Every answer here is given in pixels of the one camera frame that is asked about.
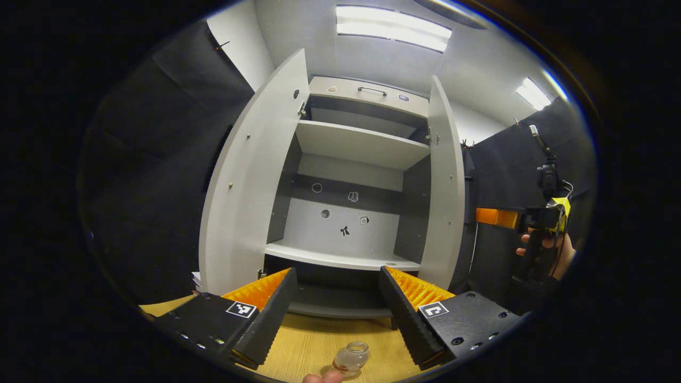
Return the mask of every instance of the ceiling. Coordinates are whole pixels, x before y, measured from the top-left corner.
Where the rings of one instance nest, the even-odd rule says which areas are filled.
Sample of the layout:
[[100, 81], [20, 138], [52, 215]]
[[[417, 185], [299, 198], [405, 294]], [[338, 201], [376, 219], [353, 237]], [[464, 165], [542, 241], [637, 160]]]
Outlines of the ceiling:
[[[451, 28], [452, 36], [444, 53], [394, 40], [338, 36], [336, 4], [406, 12]], [[556, 93], [539, 59], [499, 28], [465, 27], [413, 0], [255, 0], [255, 11], [275, 67], [305, 48], [308, 74], [362, 78], [425, 95], [435, 74], [450, 101], [506, 126], [535, 112], [516, 94], [526, 77], [545, 93]]]

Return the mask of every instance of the fluorescent light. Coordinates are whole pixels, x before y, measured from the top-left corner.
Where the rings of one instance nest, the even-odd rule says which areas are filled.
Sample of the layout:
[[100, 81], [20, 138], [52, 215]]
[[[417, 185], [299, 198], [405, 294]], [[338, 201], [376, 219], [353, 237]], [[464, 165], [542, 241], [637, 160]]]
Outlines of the fluorescent light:
[[549, 82], [551, 83], [551, 86], [554, 87], [554, 89], [556, 89], [556, 92], [558, 92], [558, 95], [561, 96], [565, 101], [568, 101], [567, 94], [565, 94], [565, 91], [563, 91], [563, 88], [560, 87], [560, 85], [558, 85], [558, 83], [556, 82], [556, 79], [553, 78], [553, 76], [551, 76], [551, 74], [549, 72], [547, 72], [545, 70], [542, 70], [542, 72], [544, 73], [544, 77], [546, 77], [546, 79], [549, 80]]
[[336, 31], [398, 40], [444, 52], [452, 30], [434, 22], [374, 7], [336, 6]]
[[530, 78], [525, 78], [522, 81], [522, 85], [516, 89], [516, 93], [529, 102], [536, 110], [542, 110], [545, 106], [551, 105], [551, 100], [546, 97], [546, 94]]

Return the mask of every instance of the black curtain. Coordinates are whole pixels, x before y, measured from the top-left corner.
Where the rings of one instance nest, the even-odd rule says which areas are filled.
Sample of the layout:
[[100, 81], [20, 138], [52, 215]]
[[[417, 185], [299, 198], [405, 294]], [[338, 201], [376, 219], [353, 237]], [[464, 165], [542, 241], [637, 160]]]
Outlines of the black curtain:
[[205, 20], [161, 44], [102, 100], [86, 134], [84, 226], [137, 304], [194, 289], [210, 173], [254, 94], [217, 46]]
[[[596, 197], [597, 162], [593, 143], [580, 123], [580, 116], [561, 99], [465, 151], [471, 155], [468, 160], [475, 164], [475, 176], [469, 181], [475, 194], [471, 206], [545, 204], [536, 171], [545, 156], [532, 137], [529, 125], [537, 126], [544, 142], [556, 155], [559, 176], [575, 187], [568, 233], [577, 248], [587, 237]], [[476, 290], [499, 305], [507, 305], [511, 276], [520, 258], [516, 255], [516, 248], [522, 245], [520, 236], [513, 230], [485, 224], [478, 225], [477, 240], [473, 232], [472, 225], [464, 227], [462, 253], [452, 288], [459, 292]], [[468, 273], [471, 258], [473, 266]]]

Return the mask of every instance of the wooden table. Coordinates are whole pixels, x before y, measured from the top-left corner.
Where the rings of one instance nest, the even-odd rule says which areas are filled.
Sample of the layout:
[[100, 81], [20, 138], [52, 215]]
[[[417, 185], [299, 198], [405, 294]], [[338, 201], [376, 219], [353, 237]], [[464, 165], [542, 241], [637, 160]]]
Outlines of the wooden table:
[[[141, 305], [160, 316], [192, 299]], [[394, 382], [421, 373], [409, 356], [400, 331], [390, 330], [390, 319], [332, 319], [287, 313], [264, 365], [258, 373], [284, 382], [301, 382], [308, 373], [323, 374], [339, 349], [352, 341], [369, 345], [371, 357], [353, 383]]]

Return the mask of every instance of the drawer handle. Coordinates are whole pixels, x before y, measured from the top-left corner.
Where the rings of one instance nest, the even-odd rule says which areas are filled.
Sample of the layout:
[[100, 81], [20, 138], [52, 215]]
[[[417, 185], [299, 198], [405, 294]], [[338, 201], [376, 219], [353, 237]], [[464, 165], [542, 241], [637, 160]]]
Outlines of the drawer handle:
[[358, 88], [357, 88], [358, 91], [361, 91], [362, 89], [366, 89], [366, 90], [369, 90], [369, 91], [381, 92], [381, 93], [383, 94], [384, 97], [387, 96], [387, 92], [380, 91], [380, 90], [378, 90], [378, 89], [367, 88], [367, 87], [358, 87]]

